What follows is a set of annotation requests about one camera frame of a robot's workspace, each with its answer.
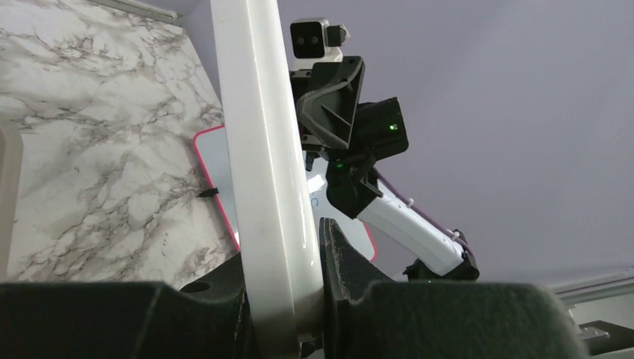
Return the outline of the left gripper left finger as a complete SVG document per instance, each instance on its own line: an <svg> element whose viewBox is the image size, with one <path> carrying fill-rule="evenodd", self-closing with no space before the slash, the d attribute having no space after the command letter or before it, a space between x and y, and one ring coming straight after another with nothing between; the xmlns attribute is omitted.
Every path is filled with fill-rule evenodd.
<svg viewBox="0 0 634 359"><path fill-rule="evenodd" d="M258 358L241 257L162 282L6 283L3 358Z"/></svg>

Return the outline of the white plastic lid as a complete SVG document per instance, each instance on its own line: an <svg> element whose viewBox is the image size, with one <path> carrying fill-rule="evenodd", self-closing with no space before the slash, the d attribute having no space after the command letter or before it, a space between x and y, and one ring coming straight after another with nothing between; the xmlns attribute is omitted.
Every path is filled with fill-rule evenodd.
<svg viewBox="0 0 634 359"><path fill-rule="evenodd" d="M323 280L278 5L212 1L244 282L264 358L321 333Z"/></svg>

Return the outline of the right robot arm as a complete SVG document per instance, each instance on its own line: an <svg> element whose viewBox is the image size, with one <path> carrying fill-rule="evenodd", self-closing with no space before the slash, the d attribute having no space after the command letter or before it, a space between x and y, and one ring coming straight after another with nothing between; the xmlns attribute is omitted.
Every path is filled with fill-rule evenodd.
<svg viewBox="0 0 634 359"><path fill-rule="evenodd" d="M298 59L290 70L307 172L324 177L327 202L349 221L378 228L416 256L409 280L476 280L478 266L458 230L448 230L399 194L376 169L409 146L395 97L361 102L359 56Z"/></svg>

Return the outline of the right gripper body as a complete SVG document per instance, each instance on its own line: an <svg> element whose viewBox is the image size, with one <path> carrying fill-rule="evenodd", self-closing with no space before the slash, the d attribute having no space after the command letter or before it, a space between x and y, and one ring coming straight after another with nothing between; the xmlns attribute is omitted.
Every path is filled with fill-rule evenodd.
<svg viewBox="0 0 634 359"><path fill-rule="evenodd" d="M304 88L304 80L297 80L296 75L303 71L306 70L289 73L295 108L296 99ZM304 151L330 161L363 162L370 159L376 162L403 153L409 147L409 142L400 104L397 98L392 97L378 102L361 102L359 99L351 143L347 150L306 150L302 142L301 146Z"/></svg>

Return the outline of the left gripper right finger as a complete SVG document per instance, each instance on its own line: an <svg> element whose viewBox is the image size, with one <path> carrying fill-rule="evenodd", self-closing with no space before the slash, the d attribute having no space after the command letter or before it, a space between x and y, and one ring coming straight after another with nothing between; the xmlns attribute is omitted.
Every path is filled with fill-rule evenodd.
<svg viewBox="0 0 634 359"><path fill-rule="evenodd" d="M326 358L586 358L561 304L533 285L387 277L338 224L319 226Z"/></svg>

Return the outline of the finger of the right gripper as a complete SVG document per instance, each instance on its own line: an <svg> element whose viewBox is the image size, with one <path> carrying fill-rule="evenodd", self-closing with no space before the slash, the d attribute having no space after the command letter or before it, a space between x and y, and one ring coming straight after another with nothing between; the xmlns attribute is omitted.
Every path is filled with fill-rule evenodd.
<svg viewBox="0 0 634 359"><path fill-rule="evenodd" d="M316 62L298 72L304 88L296 99L301 142L306 150L347 150L363 84L365 62L345 56L340 62Z"/></svg>

